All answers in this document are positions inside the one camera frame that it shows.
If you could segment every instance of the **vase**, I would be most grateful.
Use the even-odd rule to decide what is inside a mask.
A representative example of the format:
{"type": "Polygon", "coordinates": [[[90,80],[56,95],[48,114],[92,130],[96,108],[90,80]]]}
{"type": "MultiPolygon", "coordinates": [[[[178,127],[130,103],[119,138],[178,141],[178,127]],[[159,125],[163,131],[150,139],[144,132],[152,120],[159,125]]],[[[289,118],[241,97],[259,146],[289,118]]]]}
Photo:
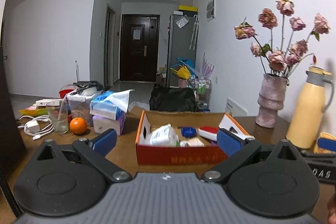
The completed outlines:
{"type": "Polygon", "coordinates": [[[274,128],[278,111],[284,107],[286,87],[286,78],[270,74],[264,75],[258,98],[260,107],[256,124],[266,128],[274,128]]]}

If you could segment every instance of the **white bottle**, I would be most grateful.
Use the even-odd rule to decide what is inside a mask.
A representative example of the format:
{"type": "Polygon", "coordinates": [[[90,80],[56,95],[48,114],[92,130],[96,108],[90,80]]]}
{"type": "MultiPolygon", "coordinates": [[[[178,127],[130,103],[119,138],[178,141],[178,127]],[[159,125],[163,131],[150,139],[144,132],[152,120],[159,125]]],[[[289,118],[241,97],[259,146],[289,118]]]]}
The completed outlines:
{"type": "Polygon", "coordinates": [[[178,143],[179,137],[171,127],[171,124],[154,130],[149,139],[149,145],[155,146],[177,146],[178,143]]]}

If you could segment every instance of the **human hand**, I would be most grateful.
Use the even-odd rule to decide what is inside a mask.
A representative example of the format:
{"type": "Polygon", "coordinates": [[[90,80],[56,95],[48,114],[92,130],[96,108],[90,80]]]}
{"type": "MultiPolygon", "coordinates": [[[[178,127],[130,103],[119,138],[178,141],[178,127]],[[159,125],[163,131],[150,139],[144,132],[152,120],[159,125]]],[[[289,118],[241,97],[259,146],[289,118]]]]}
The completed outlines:
{"type": "Polygon", "coordinates": [[[329,199],[327,209],[329,211],[328,215],[328,224],[336,224],[336,196],[333,196],[329,199]]]}

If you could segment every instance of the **table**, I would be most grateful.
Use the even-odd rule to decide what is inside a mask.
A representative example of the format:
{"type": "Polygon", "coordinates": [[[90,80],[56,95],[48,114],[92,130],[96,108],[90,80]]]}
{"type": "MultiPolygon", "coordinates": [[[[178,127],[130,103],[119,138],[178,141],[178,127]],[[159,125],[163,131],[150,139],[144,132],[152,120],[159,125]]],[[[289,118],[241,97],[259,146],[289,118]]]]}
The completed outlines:
{"type": "MultiPolygon", "coordinates": [[[[278,140],[285,137],[289,123],[280,117],[277,119],[277,123],[274,129],[267,129],[258,126],[255,123],[255,117],[238,117],[236,120],[245,128],[245,130],[251,135],[255,136],[258,140],[265,144],[275,144],[278,140]]],[[[137,172],[195,172],[200,176],[203,172],[208,170],[214,165],[138,165],[137,154],[135,150],[135,138],[137,134],[137,127],[139,123],[139,117],[127,116],[123,134],[118,137],[116,147],[106,156],[106,158],[119,167],[123,168],[131,175],[135,175],[137,172]]],[[[33,141],[30,136],[21,132],[21,136],[27,148],[27,152],[21,158],[21,161],[12,170],[11,176],[7,178],[8,183],[12,189],[14,182],[26,165],[30,157],[35,150],[39,147],[44,139],[53,138],[58,144],[71,144],[78,136],[68,132],[63,135],[57,135],[51,133],[40,140],[33,141]]],[[[85,137],[92,139],[96,136],[92,129],[85,135],[85,137]]],[[[320,185],[320,197],[313,211],[313,216],[319,219],[322,223],[327,223],[327,201],[331,195],[335,192],[334,187],[330,185],[320,185]]],[[[3,196],[0,196],[0,223],[10,224],[15,220],[13,213],[9,205],[3,196]]]]}

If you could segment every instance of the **gray ribbed surface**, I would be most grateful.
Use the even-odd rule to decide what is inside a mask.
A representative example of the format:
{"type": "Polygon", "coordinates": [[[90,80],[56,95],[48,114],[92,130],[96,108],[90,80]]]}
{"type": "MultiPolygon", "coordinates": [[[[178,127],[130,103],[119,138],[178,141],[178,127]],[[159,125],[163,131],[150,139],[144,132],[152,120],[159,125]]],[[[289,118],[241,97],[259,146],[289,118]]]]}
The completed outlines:
{"type": "Polygon", "coordinates": [[[25,214],[16,224],[319,224],[309,215],[270,220],[238,208],[218,184],[188,174],[139,173],[114,184],[90,210],[67,218],[25,214]]]}

